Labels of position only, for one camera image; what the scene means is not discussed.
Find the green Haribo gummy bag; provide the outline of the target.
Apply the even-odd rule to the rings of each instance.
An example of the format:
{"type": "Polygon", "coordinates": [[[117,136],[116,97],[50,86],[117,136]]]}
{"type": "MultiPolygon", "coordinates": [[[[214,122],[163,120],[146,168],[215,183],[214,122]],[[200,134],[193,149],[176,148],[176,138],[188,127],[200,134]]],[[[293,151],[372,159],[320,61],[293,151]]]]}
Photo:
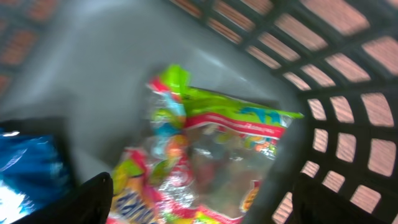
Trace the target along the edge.
{"type": "Polygon", "coordinates": [[[302,115],[192,87],[179,65],[148,88],[149,129],[114,169],[108,223],[241,223],[302,115]]]}

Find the blue Oreo cookie pack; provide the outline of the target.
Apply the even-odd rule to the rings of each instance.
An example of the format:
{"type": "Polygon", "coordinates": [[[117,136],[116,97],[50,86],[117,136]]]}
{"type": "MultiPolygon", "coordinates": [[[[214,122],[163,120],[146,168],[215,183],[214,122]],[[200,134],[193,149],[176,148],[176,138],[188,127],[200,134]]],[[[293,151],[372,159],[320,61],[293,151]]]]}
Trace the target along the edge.
{"type": "Polygon", "coordinates": [[[13,223],[73,187],[52,135],[1,130],[1,223],[13,223]]]}

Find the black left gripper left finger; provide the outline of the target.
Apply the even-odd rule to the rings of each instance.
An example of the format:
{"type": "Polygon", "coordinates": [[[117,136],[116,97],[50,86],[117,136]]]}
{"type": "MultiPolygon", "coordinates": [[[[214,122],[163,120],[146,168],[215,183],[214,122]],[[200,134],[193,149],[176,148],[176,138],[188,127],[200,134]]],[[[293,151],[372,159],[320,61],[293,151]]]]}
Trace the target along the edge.
{"type": "Polygon", "coordinates": [[[112,197],[113,180],[109,173],[102,172],[13,224],[105,224],[112,197]]]}

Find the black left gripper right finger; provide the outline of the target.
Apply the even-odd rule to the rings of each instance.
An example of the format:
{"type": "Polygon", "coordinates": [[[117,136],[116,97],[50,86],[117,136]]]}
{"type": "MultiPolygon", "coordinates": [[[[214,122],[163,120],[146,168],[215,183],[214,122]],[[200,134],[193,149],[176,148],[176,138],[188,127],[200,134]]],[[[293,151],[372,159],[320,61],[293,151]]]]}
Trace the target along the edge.
{"type": "Polygon", "coordinates": [[[385,224],[304,173],[294,184],[292,205],[298,224],[385,224]]]}

